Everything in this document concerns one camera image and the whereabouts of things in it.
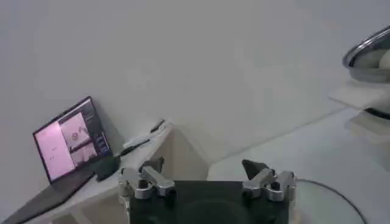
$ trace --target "pink screen display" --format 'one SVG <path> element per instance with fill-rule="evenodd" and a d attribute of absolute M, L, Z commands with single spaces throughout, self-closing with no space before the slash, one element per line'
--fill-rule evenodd
<path fill-rule="evenodd" d="M 75 168 L 58 122 L 50 124 L 35 137 L 52 180 Z"/>
<path fill-rule="evenodd" d="M 35 134 L 51 180 L 97 156 L 81 113 L 55 121 Z"/>

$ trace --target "white table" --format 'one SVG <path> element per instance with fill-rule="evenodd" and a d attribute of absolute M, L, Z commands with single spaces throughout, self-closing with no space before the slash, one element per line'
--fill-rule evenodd
<path fill-rule="evenodd" d="M 167 127 L 158 136 L 152 138 L 150 142 L 122 157 L 121 167 L 133 167 L 135 169 L 139 168 L 142 163 L 151 159 L 155 153 L 157 153 L 158 149 L 164 143 L 171 130 L 172 126 L 167 125 Z M 26 223 L 49 223 L 62 215 L 72 214 L 76 221 L 80 224 L 89 224 L 90 221 L 81 213 L 81 209 L 99 200 L 117 194 L 117 186 L 117 173 L 102 182 L 97 182 L 95 177 L 93 177 L 66 203 L 42 215 L 39 215 L 38 217 Z"/>
<path fill-rule="evenodd" d="M 369 223 L 390 223 L 390 147 L 372 145 L 344 128 L 356 114 L 353 109 L 343 110 L 224 159 L 210 167 L 208 180 L 247 180 L 241 160 L 261 161 L 339 190 L 361 209 Z M 317 194 L 314 191 L 321 189 L 310 187 L 298 184 L 301 204 L 298 201 L 297 206 L 311 216 L 303 223 L 361 223 L 336 195 L 323 189 L 323 194 Z M 344 215 L 343 222 L 332 220 Z"/>

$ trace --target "laptop screen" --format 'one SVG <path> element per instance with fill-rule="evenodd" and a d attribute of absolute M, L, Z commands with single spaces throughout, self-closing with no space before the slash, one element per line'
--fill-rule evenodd
<path fill-rule="evenodd" d="M 50 182 L 93 158 L 111 154 L 90 97 L 40 128 L 34 138 Z"/>

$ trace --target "laptop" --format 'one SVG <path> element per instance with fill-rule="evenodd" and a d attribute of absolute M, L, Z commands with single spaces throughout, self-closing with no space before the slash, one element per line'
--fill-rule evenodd
<path fill-rule="evenodd" d="M 63 204 L 94 175 L 97 161 L 112 155 L 91 97 L 55 117 L 33 136 L 50 186 L 4 224 L 24 223 Z"/>

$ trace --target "metal bowl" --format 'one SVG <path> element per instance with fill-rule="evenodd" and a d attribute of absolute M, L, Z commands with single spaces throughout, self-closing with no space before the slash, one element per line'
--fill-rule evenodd
<path fill-rule="evenodd" d="M 349 70 L 352 78 L 359 81 L 390 83 L 390 69 L 362 68 L 356 66 L 356 61 L 361 57 L 380 49 L 390 49 L 390 26 L 373 34 L 371 37 L 349 50 L 342 58 L 342 64 Z M 376 59 L 377 63 L 379 63 L 380 58 L 381 55 Z"/>

